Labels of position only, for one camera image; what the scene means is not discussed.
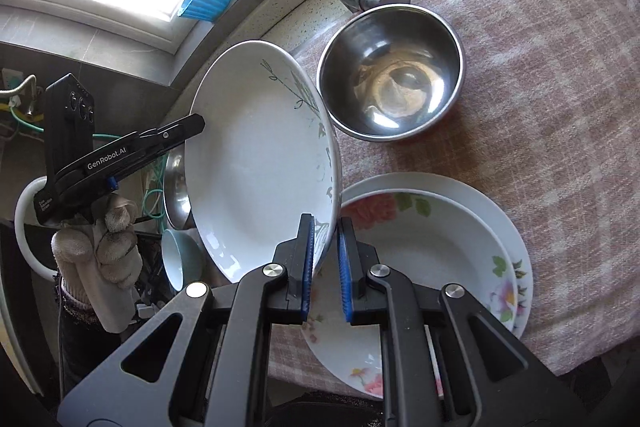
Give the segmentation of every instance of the pink flower pattern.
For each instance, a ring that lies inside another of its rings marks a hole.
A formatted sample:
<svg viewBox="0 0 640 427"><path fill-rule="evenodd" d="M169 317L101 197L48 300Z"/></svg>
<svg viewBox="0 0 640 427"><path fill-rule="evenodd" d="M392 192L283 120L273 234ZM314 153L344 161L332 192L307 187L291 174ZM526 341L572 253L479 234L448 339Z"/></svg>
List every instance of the pink flower pattern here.
<svg viewBox="0 0 640 427"><path fill-rule="evenodd" d="M351 217L355 230L371 229L376 223L396 219L396 200L393 194L376 194L354 201L342 209L343 217Z"/></svg>
<svg viewBox="0 0 640 427"><path fill-rule="evenodd" d="M513 285L509 280L498 286L491 293L492 311L500 314L501 322L508 322L513 318L513 308L516 306L516 297L513 293Z"/></svg>
<svg viewBox="0 0 640 427"><path fill-rule="evenodd" d="M383 396L383 384L382 384L382 373L376 373L373 377L373 380L369 380L367 378L370 375L369 367L354 367L349 375L352 378L357 378L360 380L362 388L366 393L375 394L376 396Z"/></svg>

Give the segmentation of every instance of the screw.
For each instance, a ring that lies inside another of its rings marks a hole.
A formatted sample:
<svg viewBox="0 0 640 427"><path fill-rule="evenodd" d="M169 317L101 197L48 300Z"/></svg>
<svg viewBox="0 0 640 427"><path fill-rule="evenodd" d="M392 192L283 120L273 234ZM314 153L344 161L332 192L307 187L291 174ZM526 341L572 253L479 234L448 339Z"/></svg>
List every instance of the screw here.
<svg viewBox="0 0 640 427"><path fill-rule="evenodd" d="M465 289L460 284L447 284L447 287L444 288L444 293L452 299L460 299L465 294Z"/></svg>
<svg viewBox="0 0 640 427"><path fill-rule="evenodd" d="M369 271L373 277L386 277L391 273L391 269L386 264L374 264Z"/></svg>
<svg viewBox="0 0 640 427"><path fill-rule="evenodd" d="M277 277L284 271L284 268L277 263L269 263L267 266L262 268L262 273L264 273L267 277Z"/></svg>
<svg viewBox="0 0 640 427"><path fill-rule="evenodd" d="M197 299L207 292L207 285L204 282L192 282L187 286L187 295Z"/></svg>

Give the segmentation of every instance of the white plate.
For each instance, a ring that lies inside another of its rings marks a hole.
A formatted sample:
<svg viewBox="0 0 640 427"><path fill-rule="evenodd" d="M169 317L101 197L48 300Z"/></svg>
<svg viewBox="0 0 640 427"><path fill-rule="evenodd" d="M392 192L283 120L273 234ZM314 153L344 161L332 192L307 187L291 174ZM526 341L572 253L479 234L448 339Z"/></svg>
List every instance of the white plate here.
<svg viewBox="0 0 640 427"><path fill-rule="evenodd" d="M513 328L516 277L498 237L474 213L449 198L401 187L401 192L345 194L342 213L356 237L376 247L381 263L414 282L441 288L460 282ZM372 396L382 392L378 327L351 327L340 301L337 255L332 247L312 286L307 344L337 378Z"/></svg>
<svg viewBox="0 0 640 427"><path fill-rule="evenodd" d="M342 201L343 204L349 204L350 201L362 197L367 192L384 189L402 190L404 188L433 192L466 206L500 238L511 264L513 264L518 282L518 312L513 326L513 334L520 338L529 320L531 302L533 301L533 270L527 247L525 247L520 232L511 222L509 216L475 188L453 178L430 172L391 172L373 176L346 188L342 192Z"/></svg>
<svg viewBox="0 0 640 427"><path fill-rule="evenodd" d="M247 41L207 71L191 107L204 131L186 142L191 211L212 260L231 281L268 263L316 218L314 267L340 207L334 128L314 84L287 52Z"/></svg>

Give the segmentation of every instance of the metal bowl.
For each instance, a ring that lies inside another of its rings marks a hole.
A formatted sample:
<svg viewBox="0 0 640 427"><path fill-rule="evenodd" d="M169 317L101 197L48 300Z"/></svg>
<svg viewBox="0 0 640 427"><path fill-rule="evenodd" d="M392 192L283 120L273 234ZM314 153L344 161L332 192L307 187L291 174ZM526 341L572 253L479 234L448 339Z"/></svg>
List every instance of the metal bowl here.
<svg viewBox="0 0 640 427"><path fill-rule="evenodd" d="M191 214L191 202L187 194L184 178L184 143L171 149L164 169L162 190L164 208L169 224L175 230L194 229L196 226Z"/></svg>
<svg viewBox="0 0 640 427"><path fill-rule="evenodd" d="M358 15L332 37L317 85L341 131L391 141L440 120L464 78L465 54L449 23L419 6L389 4Z"/></svg>

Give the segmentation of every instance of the green wire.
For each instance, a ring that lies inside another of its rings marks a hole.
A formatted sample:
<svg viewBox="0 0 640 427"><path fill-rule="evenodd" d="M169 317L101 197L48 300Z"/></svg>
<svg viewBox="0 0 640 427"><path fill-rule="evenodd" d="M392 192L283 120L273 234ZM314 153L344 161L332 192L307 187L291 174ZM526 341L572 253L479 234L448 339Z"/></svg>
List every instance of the green wire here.
<svg viewBox="0 0 640 427"><path fill-rule="evenodd" d="M164 206L162 207L162 213L160 214L152 214L146 209L146 198L148 198L151 194L162 194L162 188L154 188L153 190L148 190L145 194L145 197L142 198L142 213L145 216L153 217L153 219L162 219L164 217Z"/></svg>
<svg viewBox="0 0 640 427"><path fill-rule="evenodd" d="M21 120L20 118L18 118L18 115L15 114L13 107L9 106L9 111L11 111L12 117L14 117L15 121L17 121L18 123L21 123L23 126L27 127L28 129L31 129L32 131L44 132L44 129L42 127L38 127L33 123L25 122L24 120ZM117 140L118 138L120 138L120 136L116 136L114 134L94 134L94 138L98 138L98 139L107 138L107 139Z"/></svg>
<svg viewBox="0 0 640 427"><path fill-rule="evenodd" d="M94 138L111 138L117 140L120 136L115 136L114 134L94 134Z"/></svg>
<svg viewBox="0 0 640 427"><path fill-rule="evenodd" d="M38 127L37 125L34 125L33 123L25 122L24 120L21 120L20 118L18 118L18 115L15 114L15 111L14 111L13 107L9 106L9 111L11 111L12 117L14 117L15 121L17 121L18 123L21 123L23 126L28 127L32 131L44 132L44 129L42 127Z"/></svg>

